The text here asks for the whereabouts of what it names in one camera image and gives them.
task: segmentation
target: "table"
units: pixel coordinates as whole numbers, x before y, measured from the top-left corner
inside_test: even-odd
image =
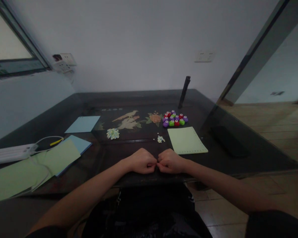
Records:
[[[166,111],[175,110],[177,114],[188,116],[189,122],[185,127],[192,126],[209,150],[208,153],[183,155],[184,158],[237,178],[258,173],[298,170],[296,161],[197,90],[187,91],[183,108],[179,110],[177,105],[180,95],[181,90],[73,94],[2,138],[0,148],[35,143],[46,136],[75,135],[92,142],[92,146],[61,176],[51,178],[31,195],[66,194],[139,148],[145,148],[156,158],[165,149],[172,148],[167,129],[162,126],[162,121],[157,122],[157,117]],[[129,117],[113,120],[127,113],[133,115],[128,125],[123,126],[130,129],[120,129],[120,138],[117,140],[107,139],[107,129],[121,126],[123,120]],[[152,120],[156,123],[149,122],[150,115],[154,113],[157,116]],[[90,133],[64,134],[78,116],[95,115],[101,117]],[[249,150],[250,155],[239,159],[231,157],[210,133],[213,126],[225,126]],[[158,133],[164,137],[165,142],[157,142]],[[156,168],[154,173],[148,175],[128,173],[115,186],[182,181],[195,179],[187,174],[162,174]]]

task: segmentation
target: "white power bank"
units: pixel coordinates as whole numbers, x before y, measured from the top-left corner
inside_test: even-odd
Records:
[[[37,147],[36,144],[28,144],[0,149],[0,164],[27,159]]]

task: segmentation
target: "light blue paper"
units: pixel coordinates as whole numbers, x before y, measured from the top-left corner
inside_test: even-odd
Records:
[[[69,139],[73,141],[73,143],[74,143],[76,149],[78,150],[78,152],[79,152],[80,154],[84,153],[85,150],[87,150],[87,149],[92,145],[91,142],[88,142],[88,141],[86,141],[86,140],[83,140],[83,139],[78,138],[78,137],[73,136],[73,135],[69,136],[68,138],[66,138],[66,139],[65,139],[64,141],[62,141],[61,143],[65,142],[65,141],[67,141],[67,140],[69,140]],[[64,170],[66,170],[66,168],[64,168],[61,172],[59,172],[58,174],[56,174],[56,176],[59,176]]]
[[[79,117],[65,133],[91,132],[100,116]]]

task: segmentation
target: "floor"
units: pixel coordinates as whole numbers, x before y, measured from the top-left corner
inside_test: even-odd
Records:
[[[231,107],[222,102],[220,106],[298,161],[298,105],[261,103]],[[298,173],[246,178],[243,181],[269,195],[298,218]],[[196,211],[214,238],[244,237],[246,214],[213,190],[190,190],[196,200]]]

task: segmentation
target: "window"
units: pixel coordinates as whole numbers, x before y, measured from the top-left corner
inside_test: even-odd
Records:
[[[31,40],[0,0],[0,77],[50,69]]]

